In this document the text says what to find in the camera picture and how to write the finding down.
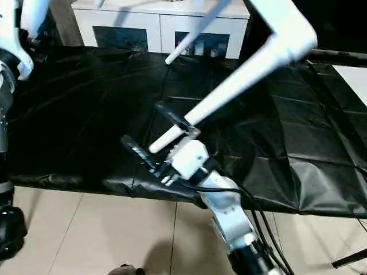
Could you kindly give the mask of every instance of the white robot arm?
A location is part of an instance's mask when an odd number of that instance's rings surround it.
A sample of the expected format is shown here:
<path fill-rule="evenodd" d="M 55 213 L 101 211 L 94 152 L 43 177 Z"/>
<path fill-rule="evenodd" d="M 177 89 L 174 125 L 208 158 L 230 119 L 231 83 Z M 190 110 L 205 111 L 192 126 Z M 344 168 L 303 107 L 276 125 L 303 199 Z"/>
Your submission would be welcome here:
<path fill-rule="evenodd" d="M 38 36 L 38 29 L 46 17 L 49 2 L 50 0 L 23 1 L 20 27 L 28 31 L 29 38 Z M 5 67 L 10 66 L 13 78 L 26 80 L 33 70 L 33 61 L 19 41 L 16 10 L 20 8 L 18 0 L 0 0 L 0 63 L 3 72 Z"/>
<path fill-rule="evenodd" d="M 300 60 L 317 45 L 316 32 L 291 0 L 250 1 L 273 33 L 249 60 L 186 114 L 185 119 L 192 125 L 199 123 L 276 68 Z M 218 9 L 214 8 L 202 20 L 202 24 L 181 41 L 166 59 L 167 64 L 171 63 L 204 30 L 210 20 L 215 18 L 213 12 L 218 13 Z M 149 147 L 150 152 L 157 153 L 181 134 L 182 131 L 173 126 Z"/>

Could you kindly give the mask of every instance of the white metal rod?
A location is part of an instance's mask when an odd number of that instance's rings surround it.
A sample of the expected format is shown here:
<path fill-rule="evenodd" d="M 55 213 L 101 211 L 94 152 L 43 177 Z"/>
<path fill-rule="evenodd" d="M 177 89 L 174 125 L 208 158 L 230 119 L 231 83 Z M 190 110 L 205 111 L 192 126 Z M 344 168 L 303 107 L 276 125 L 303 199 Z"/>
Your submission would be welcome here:
<path fill-rule="evenodd" d="M 200 33 L 217 17 L 231 0 L 220 0 L 219 3 L 200 21 L 199 25 L 192 30 L 185 38 L 177 45 L 173 52 L 166 58 L 166 63 L 169 65 L 185 50 Z"/>
<path fill-rule="evenodd" d="M 199 123 L 274 69 L 288 63 L 290 58 L 284 41 L 273 34 L 250 59 L 188 112 L 185 119 L 192 125 Z M 157 153 L 180 134 L 182 131 L 173 126 L 149 147 L 149 151 Z"/>

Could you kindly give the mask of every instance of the black pole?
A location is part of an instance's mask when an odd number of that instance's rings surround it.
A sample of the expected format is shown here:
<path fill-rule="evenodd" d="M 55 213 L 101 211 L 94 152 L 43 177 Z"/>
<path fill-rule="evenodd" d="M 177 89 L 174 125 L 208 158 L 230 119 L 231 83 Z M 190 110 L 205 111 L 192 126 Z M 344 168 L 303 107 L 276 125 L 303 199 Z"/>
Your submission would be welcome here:
<path fill-rule="evenodd" d="M 352 263 L 360 261 L 364 258 L 367 258 L 367 249 L 364 249 L 362 251 L 354 253 L 354 254 L 352 254 L 350 256 L 347 256 L 343 259 L 340 259 L 338 261 L 332 262 L 331 264 L 335 268 L 340 268 L 341 266 L 352 264 Z"/>

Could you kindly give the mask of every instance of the white tube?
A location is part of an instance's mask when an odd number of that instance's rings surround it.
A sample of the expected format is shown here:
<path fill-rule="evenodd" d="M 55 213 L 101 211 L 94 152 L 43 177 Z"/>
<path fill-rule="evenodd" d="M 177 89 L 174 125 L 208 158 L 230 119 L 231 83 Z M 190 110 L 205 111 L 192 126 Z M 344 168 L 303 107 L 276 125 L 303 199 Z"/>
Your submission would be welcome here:
<path fill-rule="evenodd" d="M 28 31 L 30 38 L 38 36 L 38 29 L 46 18 L 51 0 L 24 0 L 21 28 Z"/>
<path fill-rule="evenodd" d="M 274 69 L 288 63 L 290 58 L 284 41 L 273 34 L 250 59 L 188 112 L 185 119 L 192 125 L 199 123 Z M 173 126 L 149 147 L 149 151 L 159 152 L 180 134 L 182 131 Z"/>
<path fill-rule="evenodd" d="M 173 52 L 166 58 L 166 63 L 169 65 L 185 50 L 199 34 L 217 17 L 231 0 L 220 0 L 219 3 L 200 21 L 197 28 L 192 30 L 185 38 L 177 45 Z"/>

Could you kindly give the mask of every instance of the cabinet drawer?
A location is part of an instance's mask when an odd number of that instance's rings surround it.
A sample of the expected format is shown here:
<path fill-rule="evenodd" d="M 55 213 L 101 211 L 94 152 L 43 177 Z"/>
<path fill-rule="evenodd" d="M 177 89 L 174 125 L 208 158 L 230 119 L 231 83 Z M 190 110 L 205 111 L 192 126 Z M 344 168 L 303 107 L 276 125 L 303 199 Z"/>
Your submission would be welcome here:
<path fill-rule="evenodd" d="M 188 32 L 195 29 L 202 17 L 161 15 L 162 53 L 171 53 Z M 247 27 L 246 19 L 215 18 L 194 42 L 189 54 L 218 53 L 238 58 Z"/>
<path fill-rule="evenodd" d="M 85 46 L 162 52 L 159 14 L 74 10 Z"/>

